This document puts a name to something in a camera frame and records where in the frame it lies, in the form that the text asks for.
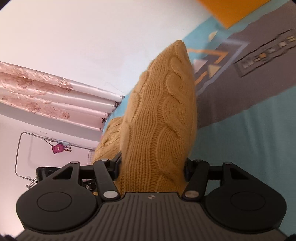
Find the mustard cable-knit cardigan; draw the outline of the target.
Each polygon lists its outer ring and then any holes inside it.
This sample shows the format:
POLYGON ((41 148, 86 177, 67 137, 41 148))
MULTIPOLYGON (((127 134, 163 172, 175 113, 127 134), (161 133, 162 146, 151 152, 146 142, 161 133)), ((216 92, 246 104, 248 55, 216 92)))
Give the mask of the mustard cable-knit cardigan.
POLYGON ((177 40, 154 59, 130 93, 125 114, 113 118, 94 160, 121 154, 115 185, 127 192, 178 192, 197 132, 193 69, 177 40))

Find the magenta hanging garment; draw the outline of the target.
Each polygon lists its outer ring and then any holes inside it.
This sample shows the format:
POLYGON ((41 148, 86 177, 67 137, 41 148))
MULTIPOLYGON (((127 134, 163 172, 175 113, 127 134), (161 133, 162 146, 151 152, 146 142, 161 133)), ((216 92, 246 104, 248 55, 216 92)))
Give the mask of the magenta hanging garment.
POLYGON ((56 145, 52 145, 52 151, 54 154, 62 153, 62 152, 72 152, 70 147, 67 147, 61 143, 56 145))

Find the pink floral curtain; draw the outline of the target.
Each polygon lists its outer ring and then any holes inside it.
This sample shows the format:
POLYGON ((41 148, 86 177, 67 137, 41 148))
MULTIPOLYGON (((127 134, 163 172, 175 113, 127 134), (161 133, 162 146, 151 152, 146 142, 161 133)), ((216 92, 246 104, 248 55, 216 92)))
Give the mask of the pink floral curtain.
POLYGON ((122 95, 41 71, 1 62, 1 103, 102 131, 122 95))

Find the teal and grey bed sheet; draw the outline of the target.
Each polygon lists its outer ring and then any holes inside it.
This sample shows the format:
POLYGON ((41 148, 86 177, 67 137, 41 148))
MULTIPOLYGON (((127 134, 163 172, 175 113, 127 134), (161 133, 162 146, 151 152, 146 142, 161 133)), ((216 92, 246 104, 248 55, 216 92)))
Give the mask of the teal and grey bed sheet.
POLYGON ((233 162, 283 195, 295 233, 295 1, 269 1, 232 27, 208 18, 184 38, 198 135, 191 159, 233 162))

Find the orange headboard panel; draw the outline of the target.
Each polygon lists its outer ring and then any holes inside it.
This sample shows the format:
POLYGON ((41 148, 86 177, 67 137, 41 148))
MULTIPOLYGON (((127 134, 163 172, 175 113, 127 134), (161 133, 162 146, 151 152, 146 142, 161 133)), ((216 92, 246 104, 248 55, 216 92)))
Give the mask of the orange headboard panel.
POLYGON ((226 29, 268 3, 268 0, 199 0, 226 29))

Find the metal clothes drying rack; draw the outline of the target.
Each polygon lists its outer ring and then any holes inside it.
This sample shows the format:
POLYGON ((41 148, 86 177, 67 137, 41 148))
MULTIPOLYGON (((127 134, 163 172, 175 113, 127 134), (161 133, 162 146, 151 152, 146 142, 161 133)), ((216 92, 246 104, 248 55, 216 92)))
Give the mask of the metal clothes drying rack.
POLYGON ((71 161, 78 161, 82 166, 86 166, 91 164, 93 154, 94 148, 92 147, 41 136, 36 133, 22 132, 16 151, 15 174, 28 182, 26 188, 30 190, 38 182, 37 168, 61 168, 71 161), (54 154, 52 145, 58 143, 70 147, 72 152, 54 154))

